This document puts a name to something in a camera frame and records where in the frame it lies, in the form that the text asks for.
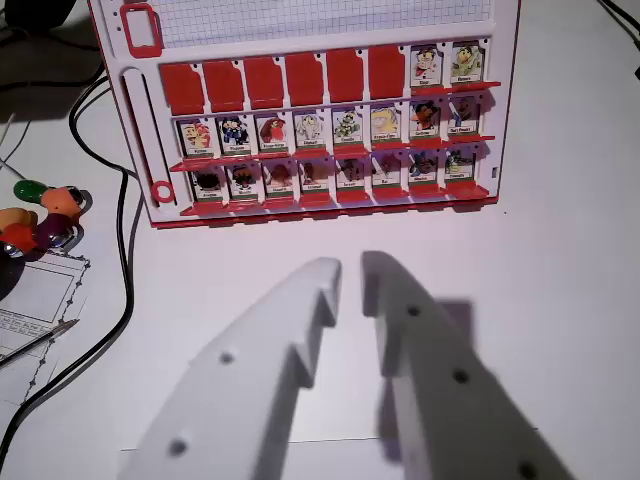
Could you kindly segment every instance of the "red card slot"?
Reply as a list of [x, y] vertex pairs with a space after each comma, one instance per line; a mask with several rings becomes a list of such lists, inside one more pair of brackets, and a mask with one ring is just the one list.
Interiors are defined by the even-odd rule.
[[160, 65], [160, 78], [167, 103], [173, 115], [204, 113], [204, 94], [200, 75], [191, 70], [191, 65]]
[[369, 48], [369, 92], [371, 99], [402, 97], [404, 55], [397, 45]]
[[246, 58], [244, 73], [251, 108], [282, 108], [282, 69], [272, 57]]
[[202, 64], [207, 96], [214, 112], [243, 110], [242, 74], [231, 60], [212, 60]]
[[344, 48], [327, 52], [327, 77], [332, 102], [362, 100], [364, 72], [356, 50]]
[[324, 82], [322, 64], [311, 52], [293, 53], [285, 57], [287, 88], [291, 105], [317, 105], [322, 103]]

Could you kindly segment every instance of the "character card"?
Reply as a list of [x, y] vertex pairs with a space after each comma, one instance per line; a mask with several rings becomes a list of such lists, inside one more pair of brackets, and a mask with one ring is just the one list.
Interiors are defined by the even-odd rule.
[[436, 183], [438, 178], [438, 156], [433, 151], [411, 153], [409, 185]]
[[333, 110], [333, 143], [362, 143], [362, 115], [354, 107]]
[[223, 155], [249, 155], [249, 131], [245, 115], [220, 117], [216, 120]]
[[482, 80], [484, 50], [478, 46], [478, 42], [454, 43], [451, 55], [451, 83]]
[[250, 164], [239, 163], [227, 167], [227, 177], [231, 187], [232, 200], [253, 200], [258, 198], [257, 173]]
[[325, 159], [304, 160], [299, 163], [302, 192], [329, 191], [329, 165]]
[[208, 167], [197, 172], [189, 172], [189, 183], [196, 202], [221, 202], [222, 189], [226, 181], [222, 168]]
[[442, 83], [442, 55], [435, 45], [411, 47], [411, 86], [426, 87]]
[[186, 156], [213, 155], [212, 135], [208, 118], [193, 118], [178, 121], [180, 143]]
[[453, 97], [449, 100], [451, 118], [447, 126], [449, 135], [467, 135], [478, 133], [480, 105], [476, 97]]
[[324, 147], [324, 119], [315, 110], [295, 112], [293, 123], [296, 128], [296, 148]]
[[394, 104], [371, 106], [371, 141], [400, 140], [400, 110]]
[[258, 145], [261, 152], [284, 152], [287, 150], [285, 121], [279, 115], [256, 116]]
[[267, 198], [293, 195], [291, 160], [277, 160], [262, 164], [262, 178]]
[[440, 134], [440, 107], [433, 100], [411, 102], [409, 138], [437, 137]]
[[338, 190], [364, 188], [364, 163], [356, 158], [338, 160], [336, 186]]
[[473, 180], [476, 154], [471, 148], [465, 147], [448, 150], [446, 154], [447, 163], [444, 170], [445, 182]]
[[400, 185], [402, 163], [393, 154], [373, 155], [371, 158], [371, 184], [373, 188]]

